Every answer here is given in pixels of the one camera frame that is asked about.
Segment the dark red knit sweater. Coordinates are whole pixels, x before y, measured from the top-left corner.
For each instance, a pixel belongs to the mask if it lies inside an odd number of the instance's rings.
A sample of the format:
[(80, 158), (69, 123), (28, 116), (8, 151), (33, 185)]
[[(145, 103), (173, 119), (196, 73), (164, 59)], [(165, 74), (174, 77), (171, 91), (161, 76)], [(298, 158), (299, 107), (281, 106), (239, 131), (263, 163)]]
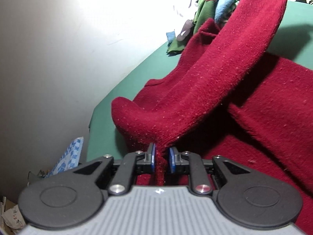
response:
[(169, 182), (171, 146), (222, 155), (294, 185), (297, 226), (312, 234), (312, 70), (267, 52), (286, 2), (241, 0), (224, 27), (200, 27), (167, 76), (112, 101), (129, 150), (156, 144), (156, 173), (139, 184)]

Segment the blue white checkered towel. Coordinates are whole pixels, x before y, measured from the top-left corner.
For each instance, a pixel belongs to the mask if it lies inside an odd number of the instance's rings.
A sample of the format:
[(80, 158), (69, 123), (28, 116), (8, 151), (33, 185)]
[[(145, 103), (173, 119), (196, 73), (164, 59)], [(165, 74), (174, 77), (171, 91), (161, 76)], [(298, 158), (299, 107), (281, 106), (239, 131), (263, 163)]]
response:
[(84, 137), (73, 140), (52, 170), (45, 175), (45, 178), (76, 168), (80, 160), (83, 143)]

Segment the white patterned bag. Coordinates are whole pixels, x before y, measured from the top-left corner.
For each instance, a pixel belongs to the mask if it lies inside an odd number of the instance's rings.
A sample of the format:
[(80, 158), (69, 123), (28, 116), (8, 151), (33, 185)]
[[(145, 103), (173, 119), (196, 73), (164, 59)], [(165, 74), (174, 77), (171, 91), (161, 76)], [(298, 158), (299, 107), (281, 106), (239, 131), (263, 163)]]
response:
[(26, 226), (18, 205), (5, 211), (2, 217), (6, 225), (14, 230), (21, 230)]

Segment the white garment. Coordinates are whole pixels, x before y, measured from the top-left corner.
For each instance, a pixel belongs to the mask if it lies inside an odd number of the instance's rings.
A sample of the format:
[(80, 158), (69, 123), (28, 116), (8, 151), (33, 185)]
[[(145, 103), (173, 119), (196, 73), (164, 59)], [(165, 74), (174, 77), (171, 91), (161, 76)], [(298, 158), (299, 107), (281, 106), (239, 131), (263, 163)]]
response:
[(183, 41), (191, 32), (199, 0), (174, 0), (174, 32)]

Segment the green bed sheet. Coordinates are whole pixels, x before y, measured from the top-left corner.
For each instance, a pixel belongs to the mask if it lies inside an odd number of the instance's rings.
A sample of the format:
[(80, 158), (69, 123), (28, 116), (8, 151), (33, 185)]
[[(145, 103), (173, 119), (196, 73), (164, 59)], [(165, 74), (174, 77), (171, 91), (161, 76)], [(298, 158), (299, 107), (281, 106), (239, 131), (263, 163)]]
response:
[[(162, 45), (118, 83), (94, 108), (89, 123), (87, 161), (104, 154), (115, 159), (122, 158), (127, 148), (123, 137), (117, 132), (111, 116), (111, 103), (116, 97), (133, 99), (150, 79), (161, 79), (177, 65), (179, 56), (168, 57), (167, 45)], [(279, 29), (268, 51), (312, 69), (312, 5), (287, 3)]]

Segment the light blue garment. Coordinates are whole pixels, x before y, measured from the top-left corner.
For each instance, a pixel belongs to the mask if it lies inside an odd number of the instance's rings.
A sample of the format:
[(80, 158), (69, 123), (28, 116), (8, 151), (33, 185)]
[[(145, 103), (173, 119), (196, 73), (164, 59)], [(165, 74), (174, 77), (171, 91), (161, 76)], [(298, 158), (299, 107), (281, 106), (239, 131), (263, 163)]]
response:
[(231, 7), (234, 1), (235, 0), (218, 0), (214, 15), (215, 23), (221, 22), (223, 15)]

